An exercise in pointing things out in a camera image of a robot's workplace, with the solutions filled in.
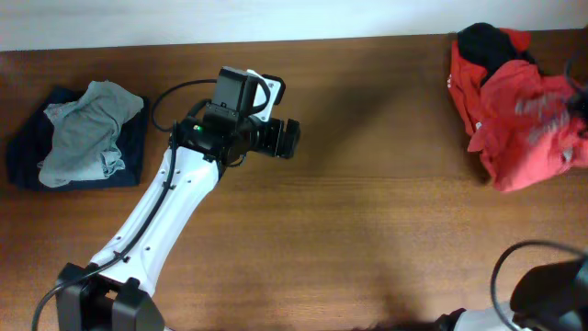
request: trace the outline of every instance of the red garment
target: red garment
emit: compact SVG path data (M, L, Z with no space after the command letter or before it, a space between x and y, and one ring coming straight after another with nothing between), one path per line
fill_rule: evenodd
M512 29L501 29L508 34L513 46L518 51L526 51L531 43L531 35ZM451 49L451 76L447 80L449 93L458 107L459 115L466 124L466 132L472 135L476 131L476 123L486 116L479 113L480 84L486 76L486 69L470 63L459 55L458 42L454 41Z
M525 188L588 166L588 142L578 136L585 125L570 117L565 104L573 94L565 77L541 77L536 65L521 60L504 64L488 80L471 111L481 114L481 126L468 151L481 151L496 189Z

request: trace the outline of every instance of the gray cloth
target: gray cloth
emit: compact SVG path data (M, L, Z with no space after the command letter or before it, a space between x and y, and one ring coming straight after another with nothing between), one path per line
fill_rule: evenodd
M57 188L73 180L106 179L124 169L116 145L120 127L142 107L142 98L108 81L90 83L77 101L49 105L44 112L55 128L39 181Z

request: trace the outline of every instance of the brown wooden surface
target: brown wooden surface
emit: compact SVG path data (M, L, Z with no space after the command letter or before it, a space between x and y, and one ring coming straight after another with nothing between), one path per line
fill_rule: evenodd
M538 32L532 51L559 74L586 31ZM585 245L588 176L575 170L513 194L484 184L448 97L449 36L0 53L3 151L52 86L111 80L154 98L223 65L279 75L274 115L299 120L289 161L253 155L226 174L177 241L155 301L177 330L335 330L426 320L490 303L493 263L510 244L545 237ZM586 77L585 63L576 75ZM169 97L181 119L212 86ZM160 165L167 135L150 127L137 188L0 191L0 329L28 327L63 265L84 265L122 225ZM562 256L517 254L523 272ZM41 329L55 329L51 302Z

